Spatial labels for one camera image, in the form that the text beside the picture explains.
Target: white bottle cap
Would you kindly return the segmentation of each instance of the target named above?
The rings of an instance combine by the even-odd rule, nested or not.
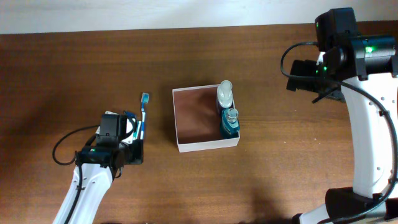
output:
[[[223,108],[229,108],[232,105],[232,83],[224,80],[217,87],[217,99]]]

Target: green light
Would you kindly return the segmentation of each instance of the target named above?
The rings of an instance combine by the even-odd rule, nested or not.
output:
[[[373,47],[365,47],[365,52],[366,52],[366,53],[372,53],[373,50],[374,50]]]

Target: toothbrush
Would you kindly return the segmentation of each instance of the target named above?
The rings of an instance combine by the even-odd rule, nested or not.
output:
[[[135,141],[138,139],[138,135],[141,132],[141,121],[137,121],[137,130],[132,135],[132,140]]]
[[[141,136],[140,139],[144,139],[144,131],[145,131],[145,109],[144,105],[149,102],[149,94],[148,93],[143,93],[141,97],[141,114],[142,114],[142,123],[141,123]]]

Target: blue toothbrush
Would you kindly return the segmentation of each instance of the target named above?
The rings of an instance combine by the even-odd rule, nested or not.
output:
[[[145,109],[144,105],[149,102],[149,94],[148,93],[143,93],[141,97],[141,114],[142,114],[142,123],[141,123],[141,136],[140,139],[144,139],[144,132],[145,132]]]

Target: cardboard box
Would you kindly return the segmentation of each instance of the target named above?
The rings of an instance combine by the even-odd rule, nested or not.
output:
[[[216,109],[217,87],[209,85],[173,90],[175,134],[180,152],[238,145],[240,133],[232,139],[221,136],[221,116]]]

